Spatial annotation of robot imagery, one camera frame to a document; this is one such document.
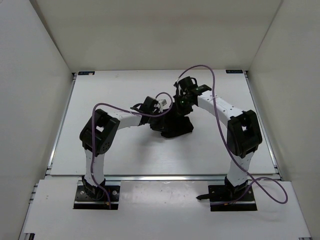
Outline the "black skirt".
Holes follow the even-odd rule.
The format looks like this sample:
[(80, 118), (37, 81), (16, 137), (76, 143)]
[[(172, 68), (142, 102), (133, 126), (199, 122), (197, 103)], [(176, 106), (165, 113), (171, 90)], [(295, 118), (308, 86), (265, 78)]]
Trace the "black skirt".
[(149, 120), (150, 128), (154, 131), (161, 132), (161, 136), (167, 139), (191, 133), (194, 126), (187, 115), (192, 111), (191, 107), (179, 109), (174, 105), (165, 115), (151, 118)]

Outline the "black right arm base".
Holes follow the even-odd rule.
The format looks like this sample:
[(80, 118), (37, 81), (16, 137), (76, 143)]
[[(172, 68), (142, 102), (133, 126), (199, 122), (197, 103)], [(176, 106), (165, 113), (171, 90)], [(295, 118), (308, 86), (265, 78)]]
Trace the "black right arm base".
[(209, 185), (208, 193), (196, 197), (197, 200), (209, 200), (211, 212), (253, 212), (257, 204), (253, 189), (244, 183), (233, 186), (225, 177), (224, 185)]

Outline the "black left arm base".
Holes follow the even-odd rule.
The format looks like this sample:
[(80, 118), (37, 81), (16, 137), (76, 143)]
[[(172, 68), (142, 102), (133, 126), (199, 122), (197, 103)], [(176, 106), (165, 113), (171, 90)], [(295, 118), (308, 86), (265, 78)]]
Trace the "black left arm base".
[(121, 183), (117, 181), (104, 182), (104, 189), (107, 191), (109, 198), (100, 187), (95, 187), (91, 191), (83, 184), (82, 180), (79, 180), (73, 208), (76, 210), (118, 210)]

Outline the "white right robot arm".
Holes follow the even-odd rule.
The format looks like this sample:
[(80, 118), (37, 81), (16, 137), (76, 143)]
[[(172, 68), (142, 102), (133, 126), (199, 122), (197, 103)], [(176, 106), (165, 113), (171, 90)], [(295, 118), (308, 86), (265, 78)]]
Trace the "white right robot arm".
[(187, 76), (174, 83), (175, 103), (182, 110), (197, 106), (212, 114), (218, 124), (226, 129), (223, 142), (231, 156), (229, 171), (225, 178), (224, 195), (236, 200), (242, 195), (242, 188), (248, 184), (247, 172), (251, 159), (262, 143), (257, 114), (244, 111), (226, 102), (213, 93), (211, 87), (198, 85), (194, 77)]

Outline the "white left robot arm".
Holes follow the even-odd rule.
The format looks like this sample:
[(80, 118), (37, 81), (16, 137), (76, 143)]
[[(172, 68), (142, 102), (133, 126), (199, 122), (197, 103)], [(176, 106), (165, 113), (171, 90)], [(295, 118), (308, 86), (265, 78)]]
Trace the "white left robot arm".
[(166, 113), (165, 99), (146, 97), (128, 110), (107, 113), (94, 108), (91, 118), (80, 132), (79, 138), (86, 155), (86, 172), (82, 176), (85, 191), (93, 199), (99, 199), (105, 192), (104, 158), (110, 149), (118, 130), (138, 127), (159, 118)]

